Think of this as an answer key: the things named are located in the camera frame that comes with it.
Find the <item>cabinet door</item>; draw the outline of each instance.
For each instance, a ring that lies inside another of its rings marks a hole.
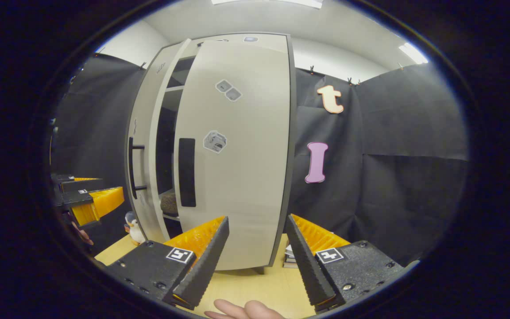
[[[217,270],[266,266],[273,252],[290,125],[289,55],[286,37],[277,37],[285,50],[205,41],[182,92],[174,139],[178,214],[183,231],[229,217]],[[235,101],[216,87],[223,79],[241,93]],[[211,131],[226,139],[219,153],[204,147]]]
[[[128,145],[132,140],[134,145],[144,146],[144,149],[128,147],[127,150],[126,175],[129,199],[144,235],[148,240],[156,242],[165,242],[169,240],[169,236],[160,210],[154,163],[151,170],[149,161],[151,157],[154,158],[158,113],[166,85],[174,66],[189,43],[190,40],[186,40],[181,44],[164,48],[154,58],[137,93],[127,132]],[[145,189],[137,190],[135,198],[133,190],[139,186],[144,186]]]

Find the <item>table surface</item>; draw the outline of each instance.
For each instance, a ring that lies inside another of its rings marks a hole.
[[[200,305],[195,307],[194,311],[179,308],[205,317],[204,311],[220,312],[214,307],[215,299],[225,299],[241,306],[247,301],[259,300],[285,318],[297,319],[315,315],[299,270],[283,268],[286,244],[287,236],[282,234],[275,263],[273,267],[265,267],[264,274],[258,274],[251,268],[215,271]],[[131,243],[131,237],[127,235],[99,253],[96,259],[109,266],[135,247]]]

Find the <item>human hand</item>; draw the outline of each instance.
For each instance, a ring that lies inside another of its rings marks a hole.
[[[214,311],[205,311],[204,315],[212,319],[285,319],[280,313],[257,300],[247,301],[245,307],[240,307],[227,300],[216,299],[214,305],[225,315]]]

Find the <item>ceiling light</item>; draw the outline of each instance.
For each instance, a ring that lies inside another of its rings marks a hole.
[[[425,56],[423,56],[422,53],[417,48],[413,47],[413,45],[410,43],[405,43],[398,48],[401,49],[401,51],[403,51],[407,56],[409,56],[409,58],[413,59],[416,64],[429,62],[426,60]]]
[[[225,4],[227,2],[235,2],[235,1],[241,1],[241,0],[212,0],[212,4]],[[320,8],[322,8],[323,0],[275,0],[275,1],[291,2],[293,4],[302,4],[303,6],[320,9]]]

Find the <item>yellow ridged pad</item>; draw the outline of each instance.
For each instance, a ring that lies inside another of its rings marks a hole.
[[[74,181],[79,182],[80,180],[91,180],[91,179],[97,179],[97,178],[75,177]]]
[[[224,217],[225,216],[221,216],[220,218],[210,220],[200,226],[194,227],[188,230],[188,232],[182,233],[164,244],[170,247],[192,250],[194,254],[196,254],[196,261],[192,264],[192,267],[194,267],[198,259],[204,254],[206,247],[210,244],[212,237],[216,234]]]
[[[291,214],[296,226],[302,233],[306,244],[312,251],[312,255],[316,255],[316,252],[324,249],[336,248],[345,245],[349,245],[350,242],[341,238],[338,235],[334,235],[326,229],[309,222],[304,218],[300,218],[295,214]]]
[[[93,202],[72,208],[72,212],[80,226],[100,220],[101,217],[115,210],[125,200],[123,187],[90,192],[89,195],[93,198]]]

